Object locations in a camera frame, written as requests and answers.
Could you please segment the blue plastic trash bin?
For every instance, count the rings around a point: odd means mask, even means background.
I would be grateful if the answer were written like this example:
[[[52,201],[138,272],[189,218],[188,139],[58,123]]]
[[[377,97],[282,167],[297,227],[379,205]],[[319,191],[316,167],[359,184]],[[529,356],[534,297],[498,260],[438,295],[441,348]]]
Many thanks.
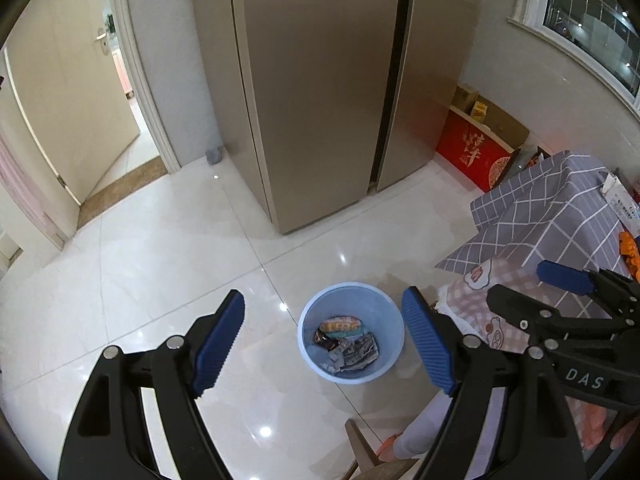
[[[398,307],[373,286],[347,282],[317,292],[297,325],[300,355],[320,377],[343,385],[388,372],[405,343]]]

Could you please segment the pink checked under-cloth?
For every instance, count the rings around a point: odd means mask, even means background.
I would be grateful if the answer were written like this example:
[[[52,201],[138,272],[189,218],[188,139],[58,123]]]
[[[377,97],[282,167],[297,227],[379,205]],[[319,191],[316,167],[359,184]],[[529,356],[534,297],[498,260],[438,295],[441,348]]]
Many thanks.
[[[486,301],[492,286],[503,285],[542,302],[548,295],[523,268],[508,260],[492,258],[476,266],[462,278],[438,290],[435,310],[449,316],[463,335],[474,334],[490,348],[522,353],[528,335],[489,310]]]

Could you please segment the purple checked tablecloth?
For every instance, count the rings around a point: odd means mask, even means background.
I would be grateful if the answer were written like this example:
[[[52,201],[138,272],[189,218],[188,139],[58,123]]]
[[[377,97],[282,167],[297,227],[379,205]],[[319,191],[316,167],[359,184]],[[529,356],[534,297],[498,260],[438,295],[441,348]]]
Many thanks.
[[[607,176],[599,159],[565,151],[473,200],[477,233],[438,264],[459,275],[439,289],[438,302],[454,309],[474,289],[485,298],[501,284],[569,318],[606,318],[592,299],[539,281],[537,266],[628,273],[618,246],[623,223],[601,193]]]

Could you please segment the person's leg purple trousers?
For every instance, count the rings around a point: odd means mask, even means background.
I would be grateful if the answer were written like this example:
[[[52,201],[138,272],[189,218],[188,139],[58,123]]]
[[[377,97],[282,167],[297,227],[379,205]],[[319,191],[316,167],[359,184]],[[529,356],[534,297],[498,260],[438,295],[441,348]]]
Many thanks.
[[[382,462],[394,462],[410,460],[426,453],[435,442],[450,403],[451,399],[446,393],[436,393],[401,434],[394,434],[383,442],[376,452],[378,458]]]

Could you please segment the wooden chair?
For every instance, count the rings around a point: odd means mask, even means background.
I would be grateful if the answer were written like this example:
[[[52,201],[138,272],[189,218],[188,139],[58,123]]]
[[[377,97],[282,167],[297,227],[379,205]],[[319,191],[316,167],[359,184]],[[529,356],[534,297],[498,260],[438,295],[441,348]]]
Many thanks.
[[[354,460],[341,476],[342,480],[398,480],[418,462],[416,458],[382,462],[354,420],[349,419],[345,422],[345,431],[354,453]]]

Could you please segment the red cardboard gift box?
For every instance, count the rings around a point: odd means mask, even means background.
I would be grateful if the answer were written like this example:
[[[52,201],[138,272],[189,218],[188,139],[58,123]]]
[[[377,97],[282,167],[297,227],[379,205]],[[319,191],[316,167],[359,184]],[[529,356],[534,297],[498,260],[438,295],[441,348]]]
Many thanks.
[[[452,106],[436,152],[478,188],[488,192],[508,169],[515,148]]]

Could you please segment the orange snack wrapper in bin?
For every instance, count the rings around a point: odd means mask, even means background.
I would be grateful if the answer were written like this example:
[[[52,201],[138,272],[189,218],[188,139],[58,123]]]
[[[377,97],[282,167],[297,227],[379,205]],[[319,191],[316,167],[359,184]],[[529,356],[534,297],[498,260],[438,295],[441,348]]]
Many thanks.
[[[355,333],[357,330],[361,330],[361,327],[362,323],[359,318],[344,315],[328,318],[319,325],[319,330],[330,337],[337,337],[341,333]]]

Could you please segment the small yellow box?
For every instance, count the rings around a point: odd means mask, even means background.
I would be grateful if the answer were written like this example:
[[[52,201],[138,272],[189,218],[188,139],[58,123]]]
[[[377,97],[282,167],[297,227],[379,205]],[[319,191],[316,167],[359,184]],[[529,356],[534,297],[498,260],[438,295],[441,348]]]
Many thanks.
[[[484,122],[488,112],[488,105],[481,100],[476,100],[470,110],[470,116],[477,122]]]

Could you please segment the brown cardboard box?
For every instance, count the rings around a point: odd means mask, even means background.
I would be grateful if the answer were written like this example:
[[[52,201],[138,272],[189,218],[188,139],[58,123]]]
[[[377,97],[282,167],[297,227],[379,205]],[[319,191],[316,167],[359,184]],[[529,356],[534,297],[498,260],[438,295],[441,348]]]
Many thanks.
[[[458,84],[451,104],[463,113],[470,114],[479,96],[480,92],[468,84]]]

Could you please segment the white framed window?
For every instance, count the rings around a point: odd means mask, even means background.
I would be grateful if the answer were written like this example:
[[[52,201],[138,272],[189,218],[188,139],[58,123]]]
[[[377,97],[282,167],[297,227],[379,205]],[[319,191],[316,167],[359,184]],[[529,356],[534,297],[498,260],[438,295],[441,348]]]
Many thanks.
[[[569,56],[639,114],[639,33],[617,0],[515,0],[509,22]]]

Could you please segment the pink sheer curtain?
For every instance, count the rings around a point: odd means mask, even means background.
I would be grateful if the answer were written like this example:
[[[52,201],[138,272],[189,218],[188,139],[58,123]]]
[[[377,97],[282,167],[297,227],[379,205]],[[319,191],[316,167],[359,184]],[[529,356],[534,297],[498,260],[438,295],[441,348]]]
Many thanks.
[[[32,252],[60,252],[67,236],[58,212],[23,168],[1,131],[1,229],[18,247]]]

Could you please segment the gold double-door refrigerator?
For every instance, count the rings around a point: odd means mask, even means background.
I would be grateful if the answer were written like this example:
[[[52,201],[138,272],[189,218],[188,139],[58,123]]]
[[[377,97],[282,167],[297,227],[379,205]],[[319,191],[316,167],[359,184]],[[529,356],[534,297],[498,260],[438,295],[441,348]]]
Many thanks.
[[[480,0],[192,0],[224,147],[278,232],[434,156]]]

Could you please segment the cream interior door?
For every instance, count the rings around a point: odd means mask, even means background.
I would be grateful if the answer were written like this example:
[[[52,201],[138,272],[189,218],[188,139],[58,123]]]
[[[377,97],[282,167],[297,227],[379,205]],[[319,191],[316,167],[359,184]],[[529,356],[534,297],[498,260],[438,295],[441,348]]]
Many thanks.
[[[43,153],[83,203],[139,134],[101,0],[30,0],[9,34],[6,59]]]

